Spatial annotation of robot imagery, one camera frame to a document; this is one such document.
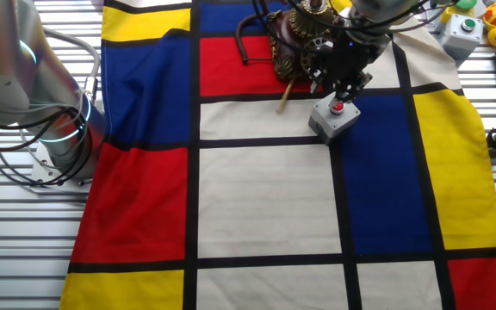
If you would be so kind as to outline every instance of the slotted metal surface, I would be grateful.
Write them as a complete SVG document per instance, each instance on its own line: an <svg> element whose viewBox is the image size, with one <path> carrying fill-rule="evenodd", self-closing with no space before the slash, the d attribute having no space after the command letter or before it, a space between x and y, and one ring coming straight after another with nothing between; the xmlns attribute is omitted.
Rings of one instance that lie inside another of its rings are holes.
<svg viewBox="0 0 496 310"><path fill-rule="evenodd" d="M102 0L36 1L35 4L46 27L76 35L100 49ZM65 42L54 39L49 42L65 67L83 85L91 68L90 55ZM459 70L464 93L482 117L485 133L496 127L494 52L484 41ZM100 92L97 97L97 106L101 106ZM19 141L16 133L0 130L2 146ZM33 159L27 152L8 153L7 159L20 172L31 173ZM496 186L496 159L492 164ZM0 308L59 307L85 202L84 195L39 196L0 174Z"/></svg>

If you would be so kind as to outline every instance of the black cable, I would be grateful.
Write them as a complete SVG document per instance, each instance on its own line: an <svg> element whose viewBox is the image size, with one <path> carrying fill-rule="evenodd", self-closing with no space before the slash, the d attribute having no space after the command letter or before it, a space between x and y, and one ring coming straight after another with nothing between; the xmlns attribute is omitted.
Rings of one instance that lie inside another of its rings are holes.
<svg viewBox="0 0 496 310"><path fill-rule="evenodd" d="M63 109L62 111L58 112L57 114L55 114L55 116L53 117L52 120L50 120L41 130L38 134L36 134L31 140L29 140L28 142L25 142L25 143L22 143L20 145L17 145L17 146L11 146L11 147L4 147L4 148L0 148L0 152L11 152L11 151L17 151L17 150L20 150L24 147L27 147L31 144L33 144L35 141L37 141L39 138L41 138L41 136L43 136L43 134L45 134L45 132L47 130L49 130L49 127L51 127L52 124L54 124L55 121L57 121L60 116L66 112L67 109L71 109L71 108L65 108Z"/></svg>
<svg viewBox="0 0 496 310"><path fill-rule="evenodd" d="M44 118L44 119L41 119L39 121L35 121L35 122L32 122L32 123L28 123L28 124L22 124L22 125L19 125L19 126L4 126L4 125L0 125L0 129L6 129L6 130L15 130L15 129L29 129L31 127L35 127L35 126L38 126L38 125L41 125L45 122L48 122L50 120L52 120L53 118L59 118L61 115L63 115L64 113L67 113L68 111L74 109L73 107L67 107L67 108L64 108L62 110L60 110L59 112L57 113L54 113L54 114L51 114L49 115L48 117Z"/></svg>
<svg viewBox="0 0 496 310"><path fill-rule="evenodd" d="M91 148L93 146L93 141L92 141L92 136L91 136L91 131L90 129L87 127L87 130L85 131L84 134L88 134L89 137L88 137L88 141L86 141L87 143L87 155L85 156L84 158L84 161L76 168L76 170L71 173L67 178L65 179L62 179L62 177L66 176L71 170L72 168L75 166L74 164L71 164L70 167L68 167L64 172L62 172L59 176L55 177L54 179L52 180L49 180L49 181L46 181L46 182L38 182L37 180L34 180L30 177L26 177L25 175L23 175L22 173L20 173L18 170L15 170L10 164L9 162L7 162L7 160L5 159L5 157L3 156L3 154L0 152L0 159L3 161L3 163L5 164L5 166L8 168L8 169L11 169L17 176L19 177L22 177L23 179L27 180L28 182L24 182L24 181L21 181L21 180L17 180L15 178L13 178L10 174L8 174L7 172L4 171L4 169L0 166L0 172L6 176L9 180L15 182L15 183L19 183L20 185L28 185L28 186L44 186L44 185L62 185L64 182L72 179L73 177L75 177L84 167L85 165L87 164L87 162L89 161L90 159L90 156L91 156ZM77 153L77 156L73 159L73 163L76 163L82 156L82 154L85 153L85 152L78 152Z"/></svg>
<svg viewBox="0 0 496 310"><path fill-rule="evenodd" d="M256 12L255 16L258 18L259 22L262 24L263 28L265 29L265 32L271 36L273 39L275 39L276 41L278 41L279 43L283 44L284 46L286 47L289 47L291 50L295 51L295 52L298 52L298 53L312 53L312 54L316 54L316 55L324 55L324 56L330 56L330 55L333 55L333 54L338 54L338 53L342 53L343 51L342 50L333 50L333 51L318 51L318 50L311 50L311 49L306 49L306 48L300 48L300 47L297 47L297 46L293 46L292 44L288 43L287 41L279 38L276 34L273 33L273 30L267 25L267 22L265 22L264 20L264 17L262 16L262 13L259 11L259 8L257 7L257 3L256 3L256 0L252 0L252 6L254 7L254 11Z"/></svg>
<svg viewBox="0 0 496 310"><path fill-rule="evenodd" d="M439 16L440 16L440 15L441 15L441 14L442 14L442 13L443 13L443 12L444 12L447 8L448 8L448 7L450 7L450 6L451 6L451 4L456 3L456 2L457 2L457 1L449 1L449 5L445 5L444 7L442 7L442 8L440 9L440 11L439 11L437 14L435 14L435 15L433 16L433 18L431 18L431 19L427 19L427 20L425 20L424 22L421 22L420 24L418 24L418 25L414 25L414 26L411 26L411 27L401 28L401 29L393 29L393 30L390 30L390 31L389 31L389 33L390 33L390 34L397 34L397 33L400 33L400 32L405 32L405 31L410 31L410 30L414 30L414 29L417 29L417 28L421 28L421 27L423 27L423 26L425 26L425 25L427 25L427 24L429 24L429 23L433 22L433 21L434 21L434 20L436 20L437 18L439 18Z"/></svg>
<svg viewBox="0 0 496 310"><path fill-rule="evenodd" d="M306 12L304 9L300 9L300 7L298 7L298 5L296 5L296 3L294 2L294 0L287 0L287 1L288 1L288 3L290 3L290 6L293 9L297 10L298 12L300 12L305 17L311 19L313 22L317 22L318 24L320 24L322 26L326 26L328 28L333 28L333 29L338 29L338 30L361 31L361 30L369 30L369 29L374 29L374 28L386 26L386 25L388 25L388 24L390 24L392 22L395 22L395 21L399 20L401 17L403 17L403 16L405 16L407 14L411 14L411 12L413 12L414 10L416 10L418 7L422 6L423 4L425 4L426 2L428 2L429 0L422 0L419 3L416 3L415 5L413 5L411 8L409 8L405 12L400 13L397 16L394 16L394 17L392 17L390 19L387 19L384 22L377 22L377 23L370 24L368 26L361 26L361 27L339 26L339 25L330 24L328 22L320 21L320 20L316 19L314 16L312 16L309 12Z"/></svg>

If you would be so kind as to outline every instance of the blue square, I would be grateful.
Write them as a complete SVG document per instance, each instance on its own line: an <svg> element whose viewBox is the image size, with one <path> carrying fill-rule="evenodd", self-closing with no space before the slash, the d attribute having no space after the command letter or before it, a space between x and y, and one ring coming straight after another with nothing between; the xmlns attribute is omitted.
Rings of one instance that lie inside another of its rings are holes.
<svg viewBox="0 0 496 310"><path fill-rule="evenodd" d="M189 139L190 42L102 48L102 91L112 140L129 147Z"/></svg>

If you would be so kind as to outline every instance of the yellow fabric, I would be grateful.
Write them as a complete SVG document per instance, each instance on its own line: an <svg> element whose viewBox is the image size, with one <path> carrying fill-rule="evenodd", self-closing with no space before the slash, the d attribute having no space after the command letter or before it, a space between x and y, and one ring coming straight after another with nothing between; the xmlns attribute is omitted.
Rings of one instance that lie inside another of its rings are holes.
<svg viewBox="0 0 496 310"><path fill-rule="evenodd" d="M111 41L159 39L171 29L190 29L190 9L129 14L104 7L102 38Z"/></svg>
<svg viewBox="0 0 496 310"><path fill-rule="evenodd" d="M182 310L183 271L71 273L60 309Z"/></svg>
<svg viewBox="0 0 496 310"><path fill-rule="evenodd" d="M329 6L332 6L338 13L345 8L351 8L351 0L330 0Z"/></svg>
<svg viewBox="0 0 496 310"><path fill-rule="evenodd" d="M414 102L445 249L496 247L496 193L480 116L450 90Z"/></svg>

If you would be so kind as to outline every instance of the red fabric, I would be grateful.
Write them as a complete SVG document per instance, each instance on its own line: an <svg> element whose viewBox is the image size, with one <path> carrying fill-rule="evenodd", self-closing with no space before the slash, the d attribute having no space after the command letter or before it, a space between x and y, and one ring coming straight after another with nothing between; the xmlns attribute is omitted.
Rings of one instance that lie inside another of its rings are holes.
<svg viewBox="0 0 496 310"><path fill-rule="evenodd" d="M184 259L187 149L103 147L71 261Z"/></svg>
<svg viewBox="0 0 496 310"><path fill-rule="evenodd" d="M449 261L457 310L496 310L496 258Z"/></svg>
<svg viewBox="0 0 496 310"><path fill-rule="evenodd" d="M267 36L243 37L248 58L270 59ZM243 65L234 38L207 38L200 42L201 96L282 94L288 83L280 82L270 61ZM308 92L309 83L294 84L293 92Z"/></svg>

